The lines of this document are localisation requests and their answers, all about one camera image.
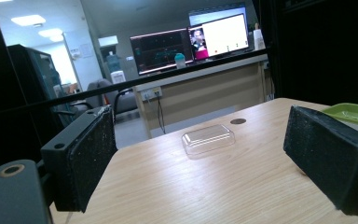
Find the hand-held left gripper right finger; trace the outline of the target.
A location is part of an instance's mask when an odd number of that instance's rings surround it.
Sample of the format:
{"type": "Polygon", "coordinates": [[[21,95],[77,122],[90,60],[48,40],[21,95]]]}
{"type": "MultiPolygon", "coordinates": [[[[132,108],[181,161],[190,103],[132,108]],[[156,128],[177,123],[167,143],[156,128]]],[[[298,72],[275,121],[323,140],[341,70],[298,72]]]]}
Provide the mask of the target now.
{"type": "Polygon", "coordinates": [[[336,209],[358,216],[358,131],[323,112],[294,105],[283,150],[336,209]]]}

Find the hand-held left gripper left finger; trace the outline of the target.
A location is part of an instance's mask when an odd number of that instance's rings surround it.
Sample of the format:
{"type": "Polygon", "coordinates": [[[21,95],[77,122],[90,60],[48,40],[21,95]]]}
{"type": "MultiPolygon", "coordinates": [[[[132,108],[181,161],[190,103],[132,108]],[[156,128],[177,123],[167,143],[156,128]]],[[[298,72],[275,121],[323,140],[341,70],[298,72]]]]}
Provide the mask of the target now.
{"type": "Polygon", "coordinates": [[[116,152],[109,105],[86,111],[42,146],[42,160],[54,177],[56,209],[85,212],[116,152]]]}

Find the green plastic tray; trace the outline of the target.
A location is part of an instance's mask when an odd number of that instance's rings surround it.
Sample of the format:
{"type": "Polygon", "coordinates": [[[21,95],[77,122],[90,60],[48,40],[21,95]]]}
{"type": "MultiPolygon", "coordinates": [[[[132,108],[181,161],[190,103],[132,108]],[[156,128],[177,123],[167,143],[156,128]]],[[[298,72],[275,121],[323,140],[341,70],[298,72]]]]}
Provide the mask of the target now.
{"type": "Polygon", "coordinates": [[[323,112],[358,131],[358,104],[336,104],[323,109],[323,112]]]}

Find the clear plastic lid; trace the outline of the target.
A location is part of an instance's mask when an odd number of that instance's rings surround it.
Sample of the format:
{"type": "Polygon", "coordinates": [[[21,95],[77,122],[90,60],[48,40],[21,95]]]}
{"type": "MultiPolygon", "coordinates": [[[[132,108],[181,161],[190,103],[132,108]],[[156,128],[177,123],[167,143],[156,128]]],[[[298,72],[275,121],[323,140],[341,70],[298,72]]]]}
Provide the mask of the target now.
{"type": "Polygon", "coordinates": [[[187,155],[200,155],[231,146],[235,142],[234,132],[222,124],[201,128],[182,135],[182,144],[187,155]]]}

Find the black cabinet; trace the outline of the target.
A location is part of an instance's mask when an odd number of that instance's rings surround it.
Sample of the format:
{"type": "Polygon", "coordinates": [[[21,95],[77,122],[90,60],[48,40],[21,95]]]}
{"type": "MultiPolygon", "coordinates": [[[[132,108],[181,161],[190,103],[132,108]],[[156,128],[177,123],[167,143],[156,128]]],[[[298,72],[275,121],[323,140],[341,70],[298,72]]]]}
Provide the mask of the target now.
{"type": "MultiPolygon", "coordinates": [[[[7,49],[27,105],[43,103],[65,95],[60,75],[50,54],[22,45],[9,46],[7,49]]],[[[53,105],[39,107],[33,110],[32,114],[37,121],[47,121],[63,128],[68,123],[68,117],[60,115],[59,111],[67,109],[67,105],[53,105]]]]}

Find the white power strip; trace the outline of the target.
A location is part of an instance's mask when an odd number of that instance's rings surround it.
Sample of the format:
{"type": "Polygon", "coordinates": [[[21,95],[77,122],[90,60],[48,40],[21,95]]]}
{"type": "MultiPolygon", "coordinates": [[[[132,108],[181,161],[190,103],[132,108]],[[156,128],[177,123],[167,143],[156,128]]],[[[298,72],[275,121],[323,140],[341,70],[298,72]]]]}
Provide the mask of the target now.
{"type": "Polygon", "coordinates": [[[147,90],[140,91],[141,99],[143,101],[152,100],[162,96],[161,87],[155,87],[147,90]]]}

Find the water dispenser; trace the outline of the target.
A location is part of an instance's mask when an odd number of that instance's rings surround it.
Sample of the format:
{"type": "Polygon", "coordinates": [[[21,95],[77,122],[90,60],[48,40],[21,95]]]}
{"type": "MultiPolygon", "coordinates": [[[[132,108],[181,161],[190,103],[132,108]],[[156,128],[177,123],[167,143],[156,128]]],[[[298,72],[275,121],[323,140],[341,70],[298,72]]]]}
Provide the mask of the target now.
{"type": "Polygon", "coordinates": [[[110,77],[114,84],[126,81],[124,71],[120,67],[119,59],[112,51],[106,56],[107,66],[110,72],[110,77]]]}

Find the black curtain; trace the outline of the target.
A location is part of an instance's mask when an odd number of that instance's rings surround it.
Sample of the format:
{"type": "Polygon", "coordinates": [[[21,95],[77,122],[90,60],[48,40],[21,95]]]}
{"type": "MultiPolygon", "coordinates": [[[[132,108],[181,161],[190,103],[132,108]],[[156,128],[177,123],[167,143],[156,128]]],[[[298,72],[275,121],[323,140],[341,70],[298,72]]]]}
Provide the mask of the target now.
{"type": "Polygon", "coordinates": [[[253,0],[278,98],[358,104],[358,0],[253,0]]]}

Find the dark computer monitor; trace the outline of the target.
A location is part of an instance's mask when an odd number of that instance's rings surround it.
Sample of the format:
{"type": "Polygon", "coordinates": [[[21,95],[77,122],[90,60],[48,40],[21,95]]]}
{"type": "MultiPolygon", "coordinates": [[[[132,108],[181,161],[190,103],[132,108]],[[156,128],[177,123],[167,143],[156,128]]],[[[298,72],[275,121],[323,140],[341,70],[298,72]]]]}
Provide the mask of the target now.
{"type": "Polygon", "coordinates": [[[186,63],[194,61],[186,28],[132,36],[130,42],[139,76],[174,68],[177,53],[184,55],[186,63]]]}

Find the white bottle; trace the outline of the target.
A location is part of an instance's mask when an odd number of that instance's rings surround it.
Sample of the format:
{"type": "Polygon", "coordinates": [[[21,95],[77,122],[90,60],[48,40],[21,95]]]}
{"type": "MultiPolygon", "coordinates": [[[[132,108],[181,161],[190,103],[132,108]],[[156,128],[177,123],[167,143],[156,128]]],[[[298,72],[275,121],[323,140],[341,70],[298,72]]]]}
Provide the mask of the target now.
{"type": "Polygon", "coordinates": [[[255,29],[253,31],[254,35],[254,44],[255,44],[255,50],[261,50],[265,48],[265,42],[264,37],[262,35],[260,26],[258,23],[255,24],[255,29]]]}

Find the teal cap bottle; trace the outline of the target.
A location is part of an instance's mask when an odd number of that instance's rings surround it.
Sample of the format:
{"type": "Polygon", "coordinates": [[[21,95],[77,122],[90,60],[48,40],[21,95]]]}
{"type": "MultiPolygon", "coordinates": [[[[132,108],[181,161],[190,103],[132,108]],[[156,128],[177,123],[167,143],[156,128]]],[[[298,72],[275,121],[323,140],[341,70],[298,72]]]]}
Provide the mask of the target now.
{"type": "Polygon", "coordinates": [[[186,67],[186,58],[185,55],[182,53],[176,53],[174,57],[176,67],[178,69],[185,68],[186,67]]]}

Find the beige office desk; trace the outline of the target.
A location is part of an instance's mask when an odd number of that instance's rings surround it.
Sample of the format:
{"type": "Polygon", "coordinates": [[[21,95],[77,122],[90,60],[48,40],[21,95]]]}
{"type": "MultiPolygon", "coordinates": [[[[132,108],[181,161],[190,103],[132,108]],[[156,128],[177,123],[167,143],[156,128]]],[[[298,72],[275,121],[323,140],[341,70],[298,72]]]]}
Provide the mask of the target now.
{"type": "Polygon", "coordinates": [[[169,132],[173,124],[213,113],[229,107],[241,110],[267,100],[265,61],[224,70],[203,77],[171,82],[168,79],[153,82],[151,88],[161,87],[162,96],[143,101],[140,91],[144,86],[134,86],[137,105],[144,120],[146,134],[153,137],[161,130],[158,107],[162,107],[164,127],[169,132]]]}

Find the bright computer monitor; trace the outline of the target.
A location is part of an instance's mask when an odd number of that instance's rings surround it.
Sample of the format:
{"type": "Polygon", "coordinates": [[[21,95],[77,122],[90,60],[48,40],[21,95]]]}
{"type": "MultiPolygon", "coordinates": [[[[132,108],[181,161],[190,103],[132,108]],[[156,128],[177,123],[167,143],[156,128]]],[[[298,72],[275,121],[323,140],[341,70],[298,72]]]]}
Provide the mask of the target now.
{"type": "Polygon", "coordinates": [[[242,13],[190,26],[187,30],[196,61],[250,47],[247,24],[242,13]]]}

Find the black horizontal frame bar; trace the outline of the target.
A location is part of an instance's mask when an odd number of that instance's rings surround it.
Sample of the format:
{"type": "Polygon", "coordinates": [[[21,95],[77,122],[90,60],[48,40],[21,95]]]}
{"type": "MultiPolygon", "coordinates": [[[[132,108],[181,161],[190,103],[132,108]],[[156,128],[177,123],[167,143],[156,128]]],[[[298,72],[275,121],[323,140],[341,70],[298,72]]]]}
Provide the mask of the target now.
{"type": "Polygon", "coordinates": [[[268,54],[271,50],[271,47],[266,47],[265,49],[247,51],[243,54],[237,54],[234,56],[213,60],[207,63],[196,64],[182,69],[171,70],[165,73],[141,77],[138,79],[113,84],[112,86],[94,90],[94,91],[83,91],[81,93],[72,94],[62,98],[57,98],[53,100],[47,100],[44,102],[37,102],[34,104],[21,105],[17,107],[11,107],[8,109],[0,110],[0,116],[10,116],[14,113],[25,113],[33,110],[38,110],[40,108],[51,107],[54,105],[61,105],[64,103],[72,102],[78,99],[84,99],[87,97],[99,95],[102,93],[127,89],[134,86],[144,86],[146,89],[151,89],[151,84],[153,82],[159,82],[160,86],[163,86],[163,81],[168,79],[171,82],[188,80],[195,77],[209,76],[210,74],[222,72],[224,70],[233,69],[240,66],[245,66],[250,63],[257,63],[265,61],[268,58],[268,54]]]}

